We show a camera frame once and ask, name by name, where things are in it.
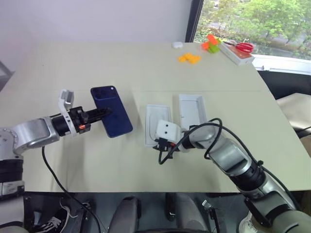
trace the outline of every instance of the blue smartphone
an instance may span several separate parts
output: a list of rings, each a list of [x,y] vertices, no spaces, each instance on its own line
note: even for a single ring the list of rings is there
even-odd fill
[[[111,114],[102,118],[109,137],[117,137],[133,130],[130,118],[114,86],[101,86],[91,89],[91,95],[98,109],[110,108]]]

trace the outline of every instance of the white table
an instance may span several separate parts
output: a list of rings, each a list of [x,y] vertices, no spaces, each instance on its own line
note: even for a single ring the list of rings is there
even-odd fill
[[[201,61],[177,62],[186,52]],[[208,117],[220,117],[290,190],[311,188],[311,160],[256,70],[198,44],[180,50],[170,44],[42,45],[0,92],[1,126],[58,113],[62,88],[74,91],[74,106],[93,109],[90,88],[105,85],[117,88],[134,130],[108,138],[96,122],[90,132],[47,146],[48,161],[69,191],[236,192],[203,150],[176,153],[160,166],[157,151],[144,147],[146,104],[169,105],[179,123],[178,94],[203,95]],[[40,149],[24,153],[23,178],[27,191],[60,191]]]

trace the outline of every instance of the white tray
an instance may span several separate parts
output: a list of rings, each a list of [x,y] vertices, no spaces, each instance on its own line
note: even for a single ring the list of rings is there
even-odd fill
[[[166,105],[148,104],[146,106],[145,146],[157,145],[156,128],[159,120],[171,121],[170,107]]]
[[[207,122],[204,99],[201,95],[179,95],[180,126],[189,130],[191,125],[200,125]]]

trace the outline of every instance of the white wall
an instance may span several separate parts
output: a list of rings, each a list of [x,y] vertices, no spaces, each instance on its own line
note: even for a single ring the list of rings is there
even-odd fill
[[[191,0],[0,0],[0,60],[11,70],[47,41],[184,41]]]

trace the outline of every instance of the sneaker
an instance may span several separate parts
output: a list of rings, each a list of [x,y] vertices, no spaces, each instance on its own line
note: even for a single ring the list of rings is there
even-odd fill
[[[249,211],[247,216],[242,219],[239,224],[239,233],[256,233],[257,229],[253,226],[251,221],[252,213]]]
[[[34,227],[34,233],[61,233],[67,225],[70,209],[59,209],[56,214],[45,224]]]

